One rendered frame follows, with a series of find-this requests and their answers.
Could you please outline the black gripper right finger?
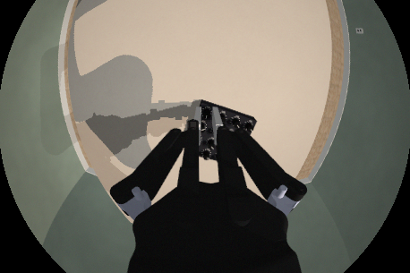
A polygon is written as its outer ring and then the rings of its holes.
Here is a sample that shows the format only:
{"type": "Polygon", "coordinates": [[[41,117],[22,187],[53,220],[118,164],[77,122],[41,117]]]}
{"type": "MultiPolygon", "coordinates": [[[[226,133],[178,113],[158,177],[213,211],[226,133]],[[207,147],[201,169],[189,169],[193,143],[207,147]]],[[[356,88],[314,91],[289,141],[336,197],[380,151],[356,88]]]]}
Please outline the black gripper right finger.
{"type": "Polygon", "coordinates": [[[217,107],[212,107],[212,127],[228,222],[232,226],[245,226],[254,215],[252,196],[237,158],[268,203],[287,216],[307,193],[307,187],[286,173],[246,130],[229,131],[217,107]]]}

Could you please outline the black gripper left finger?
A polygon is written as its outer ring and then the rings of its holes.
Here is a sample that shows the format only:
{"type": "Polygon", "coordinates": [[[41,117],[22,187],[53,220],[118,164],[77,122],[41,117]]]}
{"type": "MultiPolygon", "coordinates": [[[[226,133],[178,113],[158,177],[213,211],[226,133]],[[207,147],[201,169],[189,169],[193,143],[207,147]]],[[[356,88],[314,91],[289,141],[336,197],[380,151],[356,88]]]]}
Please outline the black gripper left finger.
{"type": "Polygon", "coordinates": [[[201,107],[196,107],[194,119],[187,122],[187,127],[187,131],[184,132],[178,128],[170,130],[132,174],[111,187],[110,195],[133,220],[151,206],[152,200],[184,148],[174,198],[173,217],[181,228],[193,228],[199,223],[201,107]]]}

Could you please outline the black square knob box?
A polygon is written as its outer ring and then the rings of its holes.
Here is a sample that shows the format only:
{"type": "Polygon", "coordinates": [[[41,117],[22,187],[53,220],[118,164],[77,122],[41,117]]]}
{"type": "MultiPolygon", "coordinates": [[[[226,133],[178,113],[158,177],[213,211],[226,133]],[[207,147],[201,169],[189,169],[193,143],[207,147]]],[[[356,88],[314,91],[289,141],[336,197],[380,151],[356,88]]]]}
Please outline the black square knob box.
{"type": "Polygon", "coordinates": [[[218,107],[221,119],[226,123],[229,131],[234,132],[236,129],[244,129],[250,135],[253,131],[257,120],[250,115],[246,115],[233,109],[222,107],[220,105],[201,100],[201,145],[199,145],[199,157],[205,160],[217,161],[217,145],[214,145],[214,134],[212,127],[212,107],[218,107]],[[239,128],[240,127],[240,128],[239,128]]]}

